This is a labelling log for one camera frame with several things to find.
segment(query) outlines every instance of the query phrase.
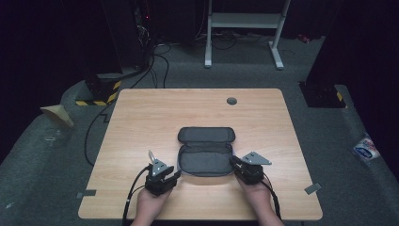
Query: table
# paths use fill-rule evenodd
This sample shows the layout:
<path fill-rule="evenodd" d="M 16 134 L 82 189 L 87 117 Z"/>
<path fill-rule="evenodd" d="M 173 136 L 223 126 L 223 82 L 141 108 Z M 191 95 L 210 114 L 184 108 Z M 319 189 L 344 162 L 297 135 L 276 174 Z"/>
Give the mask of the table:
<path fill-rule="evenodd" d="M 236 105 L 229 105 L 233 97 Z M 322 210 L 282 93 L 278 89 L 124 89 L 116 102 L 87 190 L 81 218 L 121 218 L 130 186 L 150 163 L 148 151 L 176 166 L 185 126 L 230 126 L 237 156 L 256 152 L 279 197 L 283 219 L 317 220 Z M 145 175 L 137 182 L 144 185 Z M 136 215 L 136 194 L 128 218 Z M 182 175 L 158 219 L 256 219 L 233 175 Z"/>
<path fill-rule="evenodd" d="M 205 68 L 212 67 L 212 29 L 213 27 L 241 27 L 241 28 L 273 28 L 276 29 L 274 39 L 269 43 L 270 51 L 275 60 L 276 68 L 283 70 L 281 57 L 277 45 L 279 37 L 287 17 L 288 7 L 291 0 L 284 0 L 284 6 L 281 13 L 214 13 L 212 11 L 212 2 L 208 4 L 208 25 L 207 39 L 205 48 Z"/>

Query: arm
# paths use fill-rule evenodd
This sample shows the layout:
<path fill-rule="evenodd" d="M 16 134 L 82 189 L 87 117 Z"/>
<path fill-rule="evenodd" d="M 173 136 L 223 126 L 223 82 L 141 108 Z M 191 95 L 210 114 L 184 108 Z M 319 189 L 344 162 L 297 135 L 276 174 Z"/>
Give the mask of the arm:
<path fill-rule="evenodd" d="M 161 213 L 165 201 L 172 189 L 156 197 L 147 189 L 142 189 L 137 196 L 136 218 L 131 226 L 150 226 Z"/>
<path fill-rule="evenodd" d="M 273 211 L 270 203 L 270 191 L 261 183 L 253 186 L 246 185 L 239 178 L 236 178 L 240 186 L 244 189 L 247 201 L 254 210 L 258 222 L 261 226 L 281 226 L 284 225 Z"/>

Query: gray fabric pouch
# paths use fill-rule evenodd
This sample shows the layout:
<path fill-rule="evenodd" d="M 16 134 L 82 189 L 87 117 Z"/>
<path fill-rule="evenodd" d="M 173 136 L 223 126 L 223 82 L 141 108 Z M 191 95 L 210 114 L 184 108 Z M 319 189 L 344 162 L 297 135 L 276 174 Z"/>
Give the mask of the gray fabric pouch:
<path fill-rule="evenodd" d="M 235 133 L 230 127 L 184 127 L 178 139 L 183 144 L 178 154 L 183 172 L 200 177 L 232 173 L 229 159 Z"/>

